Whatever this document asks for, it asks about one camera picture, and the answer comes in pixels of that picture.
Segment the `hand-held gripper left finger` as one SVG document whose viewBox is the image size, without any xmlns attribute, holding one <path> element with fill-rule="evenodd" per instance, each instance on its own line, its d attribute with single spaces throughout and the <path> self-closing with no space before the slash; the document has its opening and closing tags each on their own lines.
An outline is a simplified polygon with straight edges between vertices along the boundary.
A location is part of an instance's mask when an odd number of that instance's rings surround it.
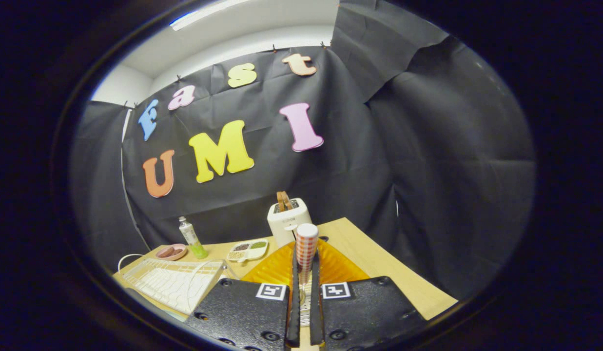
<svg viewBox="0 0 603 351">
<path fill-rule="evenodd" d="M 249 351 L 289 351 L 300 344 L 295 245 L 266 257 L 241 280 L 222 278 L 185 321 L 188 327 Z"/>
</svg>

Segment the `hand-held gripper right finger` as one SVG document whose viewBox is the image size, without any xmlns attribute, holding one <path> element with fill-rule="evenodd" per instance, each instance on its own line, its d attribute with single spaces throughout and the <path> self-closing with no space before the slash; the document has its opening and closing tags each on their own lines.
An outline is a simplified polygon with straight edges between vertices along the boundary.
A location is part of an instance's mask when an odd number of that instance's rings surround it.
<svg viewBox="0 0 603 351">
<path fill-rule="evenodd" d="M 311 345 L 323 351 L 363 351 L 426 325 L 392 278 L 369 278 L 328 242 L 319 240 L 313 264 Z"/>
</svg>

